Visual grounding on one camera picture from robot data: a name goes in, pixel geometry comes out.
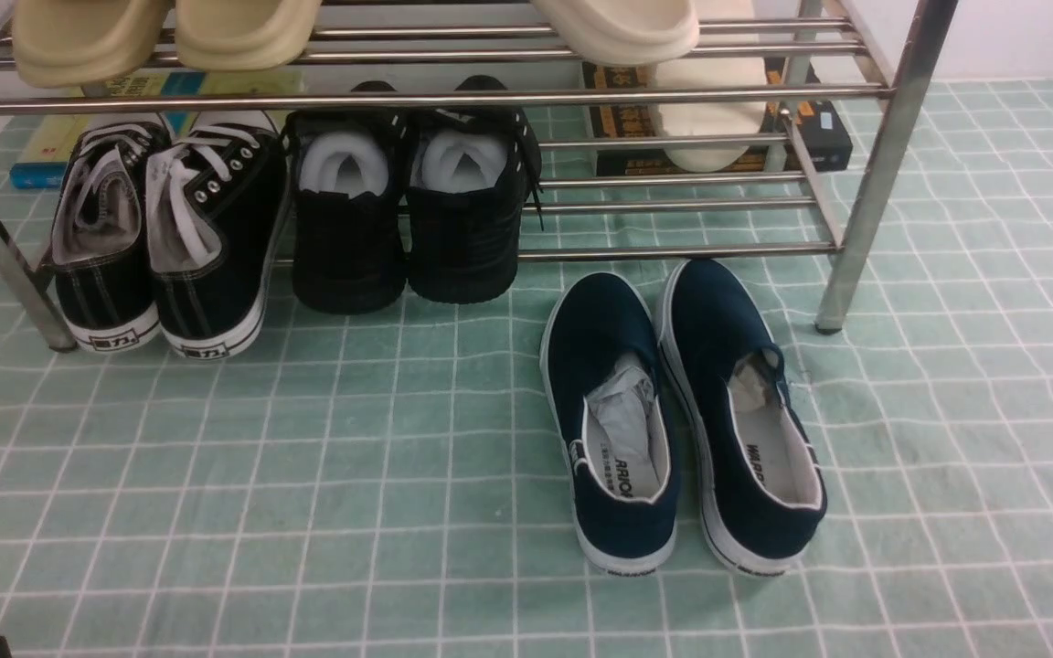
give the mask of book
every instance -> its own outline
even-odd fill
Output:
[[[110,96],[201,96],[213,94],[298,94],[303,75],[298,71],[256,73],[173,72],[135,74],[106,83]],[[281,125],[287,113],[272,113]],[[193,125],[196,113],[163,113],[175,135]],[[58,188],[77,139],[92,115],[49,116],[35,128],[18,160],[11,167],[11,183],[19,191]]]

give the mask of navy blue slip-on shoe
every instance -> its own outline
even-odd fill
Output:
[[[617,275],[578,280],[551,312],[539,361],[580,549],[610,574],[649,574],[673,553],[680,475],[647,305]]]
[[[827,514],[828,493],[791,410],[781,350],[742,282],[711,260],[669,277],[656,333],[697,443],[710,547],[744,574],[782,574]]]

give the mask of white slipper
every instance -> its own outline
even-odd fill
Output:
[[[177,52],[201,71],[262,71],[303,53],[321,0],[177,0]]]
[[[559,37],[603,66],[677,59],[697,45],[694,0],[531,0]]]
[[[18,76],[31,86],[79,86],[141,67],[170,0],[17,0]]]
[[[752,0],[698,0],[702,16],[710,20],[754,18]],[[750,41],[749,35],[707,37],[710,45]],[[654,88],[699,88],[707,86],[759,86],[766,84],[766,62],[761,58],[678,59],[652,67],[648,85]],[[706,135],[751,135],[761,129],[766,103],[677,103],[656,105],[653,126],[660,137]],[[726,168],[748,146],[668,149],[670,161],[686,171],[710,172]]]

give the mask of metal shoe rack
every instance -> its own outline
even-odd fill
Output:
[[[702,23],[702,34],[749,35],[749,40],[728,45],[699,45],[691,58],[787,58],[782,84],[777,86],[720,86],[710,88],[660,88],[660,91],[589,92],[557,88],[551,92],[446,93],[446,94],[354,94],[300,96],[205,96],[205,97],[101,97],[100,88],[85,88],[83,99],[0,99],[0,116],[47,114],[114,114],[163,112],[163,109],[250,109],[250,108],[334,108],[367,107],[464,107],[465,105],[605,105],[695,103],[695,101],[776,100],[780,121],[770,134],[639,139],[579,139],[544,142],[547,149],[591,151],[603,148],[710,147],[717,145],[766,145],[770,147],[766,171],[753,174],[683,174],[675,176],[631,176],[620,178],[543,180],[544,191],[559,188],[602,188],[623,186],[694,186],[694,184],[798,183],[807,195],[742,199],[691,199],[639,201],[639,203],[544,204],[544,213],[603,214],[623,212],[751,212],[760,208],[808,208],[821,225],[827,240],[748,245],[644,246],[644,248],[579,248],[522,251],[523,261],[607,261],[637,259],[784,257],[784,255],[828,254],[832,274],[816,318],[816,328],[824,334],[842,328],[852,295],[859,283],[865,261],[880,225],[891,188],[901,166],[908,142],[918,120],[920,104],[928,91],[957,0],[919,0],[911,29],[894,75],[887,73],[862,20],[843,0],[799,0],[797,17],[780,20],[713,21]],[[7,16],[0,21],[0,72],[13,71]],[[831,38],[816,38],[823,33]],[[790,40],[759,42],[761,34],[789,34]],[[172,32],[164,31],[162,42],[171,45]],[[376,28],[317,28],[311,34],[313,46],[295,62],[298,66],[342,66],[343,64],[412,63],[495,63],[549,62],[579,59],[564,46],[515,46],[522,38],[555,38],[544,24],[497,26],[376,26]],[[493,49],[465,48],[468,40],[505,41]],[[337,51],[336,43],[384,41],[446,41],[450,49],[423,51]],[[815,56],[851,56],[865,81],[856,84],[807,84],[807,68]],[[179,67],[177,55],[158,51],[148,67]],[[883,120],[870,153],[863,179],[848,222],[842,227],[823,197],[818,175],[811,165],[807,145],[794,127],[793,107],[802,100],[878,99]],[[801,171],[782,171],[786,146],[793,147]],[[46,295],[51,276],[45,266],[49,251],[28,259],[0,221],[0,275],[22,304],[38,332],[52,350],[75,350],[59,310]]]

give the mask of black box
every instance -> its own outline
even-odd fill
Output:
[[[782,58],[766,59],[766,80],[781,83]],[[807,82],[818,83],[815,71],[807,71]],[[584,86],[588,88],[636,88],[648,86],[648,69],[607,67],[584,62]],[[597,138],[656,137],[648,105],[601,105],[589,107],[591,133]],[[761,133],[772,133],[777,103],[766,107]],[[795,123],[811,153],[816,171],[845,171],[852,157],[852,138],[835,112],[831,100],[802,101]],[[767,146],[751,146],[738,161],[722,171],[761,171]],[[798,170],[799,161],[787,145],[787,168]],[[684,170],[669,160],[660,148],[603,149],[596,154],[596,176],[652,176],[682,174]]]

